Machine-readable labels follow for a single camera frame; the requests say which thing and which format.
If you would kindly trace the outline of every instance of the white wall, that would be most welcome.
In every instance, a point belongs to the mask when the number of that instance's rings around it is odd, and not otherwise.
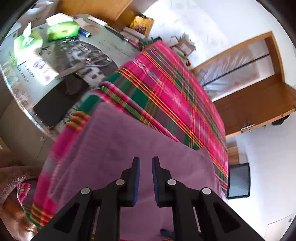
[[[251,192],[228,204],[263,237],[269,223],[296,213],[295,123],[293,113],[280,126],[270,124],[236,137],[240,156],[246,155],[250,164]]]
[[[226,35],[231,46],[262,33],[273,31],[279,46],[286,82],[296,84],[294,46],[285,30],[256,0],[197,0]]]

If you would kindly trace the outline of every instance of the green tissue pack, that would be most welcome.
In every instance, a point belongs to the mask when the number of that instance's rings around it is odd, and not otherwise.
[[[72,21],[49,26],[47,29],[47,40],[53,41],[56,39],[77,36],[79,28],[78,23]]]
[[[15,63],[19,65],[27,61],[29,53],[41,53],[42,44],[43,39],[37,30],[32,30],[28,37],[18,36],[13,42]]]

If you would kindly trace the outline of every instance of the plastic bag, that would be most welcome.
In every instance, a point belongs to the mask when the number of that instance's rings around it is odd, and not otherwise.
[[[130,28],[147,37],[152,29],[153,23],[153,18],[147,18],[145,15],[135,16]]]

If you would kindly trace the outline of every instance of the brown blanket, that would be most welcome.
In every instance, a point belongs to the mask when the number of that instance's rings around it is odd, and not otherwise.
[[[15,240],[29,241],[38,232],[36,225],[27,220],[17,199],[16,187],[29,179],[37,179],[41,169],[21,166],[9,151],[0,150],[0,217]]]

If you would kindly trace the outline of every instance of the purple towel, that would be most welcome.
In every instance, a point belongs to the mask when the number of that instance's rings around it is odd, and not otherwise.
[[[141,160],[139,192],[135,207],[121,209],[120,238],[134,241],[165,239],[160,229],[173,231],[171,208],[158,208],[152,178],[152,157],[187,187],[209,187],[219,196],[221,188],[206,150],[193,150],[151,129],[136,119],[100,103],[55,173],[51,198],[61,209],[83,187],[99,189]]]

